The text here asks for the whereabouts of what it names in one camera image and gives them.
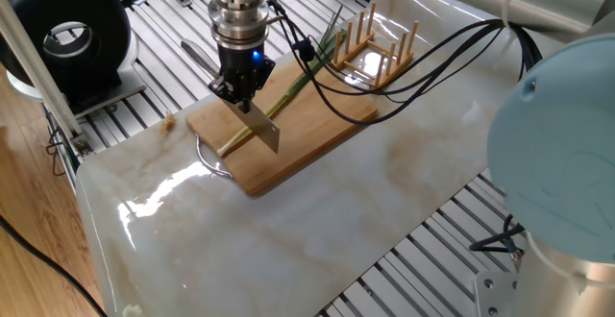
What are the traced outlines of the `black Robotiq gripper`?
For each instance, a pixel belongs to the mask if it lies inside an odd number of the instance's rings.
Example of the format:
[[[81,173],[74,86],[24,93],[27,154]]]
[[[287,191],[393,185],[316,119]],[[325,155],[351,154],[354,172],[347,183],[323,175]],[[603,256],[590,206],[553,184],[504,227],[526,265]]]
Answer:
[[[214,33],[213,37],[220,69],[209,89],[231,105],[240,106],[243,113],[249,113],[256,93],[264,87],[275,67],[275,62],[264,52],[267,34],[238,39]]]

